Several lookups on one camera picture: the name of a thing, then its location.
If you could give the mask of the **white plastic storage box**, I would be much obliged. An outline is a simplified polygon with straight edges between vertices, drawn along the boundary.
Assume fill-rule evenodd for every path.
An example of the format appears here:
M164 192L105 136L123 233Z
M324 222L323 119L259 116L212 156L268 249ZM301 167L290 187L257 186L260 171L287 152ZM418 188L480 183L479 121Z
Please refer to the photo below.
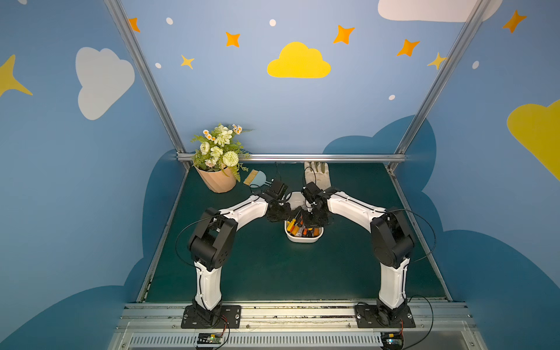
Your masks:
M287 200L291 212L288 219L284 221L284 232L287 238L295 243L307 244L318 241L324 233L324 228L312 228L307 225L311 220L311 205L306 201L301 192L292 192Z

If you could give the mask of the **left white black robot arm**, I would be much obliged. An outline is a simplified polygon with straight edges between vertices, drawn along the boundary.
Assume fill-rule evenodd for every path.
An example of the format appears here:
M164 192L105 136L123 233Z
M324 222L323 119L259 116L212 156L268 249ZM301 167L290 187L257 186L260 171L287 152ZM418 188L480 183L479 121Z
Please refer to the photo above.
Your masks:
M261 217L273 223L286 220L291 212L286 194L287 185L273 179L267 189L239 204L226 209L206 209L201 219L186 226L194 227L187 244L191 262L180 255L179 239L182 234L177 235L174 242L176 256L196 271L196 294L192 307L198 316L208 322L222 316L222 267L230 258L237 231Z

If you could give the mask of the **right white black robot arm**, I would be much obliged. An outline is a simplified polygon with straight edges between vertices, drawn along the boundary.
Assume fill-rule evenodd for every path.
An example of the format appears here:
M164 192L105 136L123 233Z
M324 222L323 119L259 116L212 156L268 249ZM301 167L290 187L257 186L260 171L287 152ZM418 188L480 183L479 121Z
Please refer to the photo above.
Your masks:
M411 254L416 246L406 209L385 209L366 204L331 187L321 190L309 182L302 189L309 213L307 227L325 227L332 214L347 218L370 233L373 253L381 266L381 286L377 298L379 313L395 318L407 306L405 282Z

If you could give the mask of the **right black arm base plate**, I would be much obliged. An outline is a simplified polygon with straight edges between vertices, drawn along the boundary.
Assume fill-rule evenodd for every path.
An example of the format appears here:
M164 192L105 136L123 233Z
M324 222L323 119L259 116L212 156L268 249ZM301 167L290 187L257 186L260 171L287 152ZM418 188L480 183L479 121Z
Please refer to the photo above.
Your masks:
M415 328L411 309L406 303L396 309L385 305L358 303L354 306L354 314L358 328Z

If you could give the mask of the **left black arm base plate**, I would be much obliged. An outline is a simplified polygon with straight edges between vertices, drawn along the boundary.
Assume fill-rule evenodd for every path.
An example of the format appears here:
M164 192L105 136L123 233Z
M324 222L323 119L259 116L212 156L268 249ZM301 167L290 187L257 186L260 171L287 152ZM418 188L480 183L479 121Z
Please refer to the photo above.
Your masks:
M239 305L218 305L211 311L199 306L197 303L187 306L184 310L182 329L238 329L240 327L242 307Z

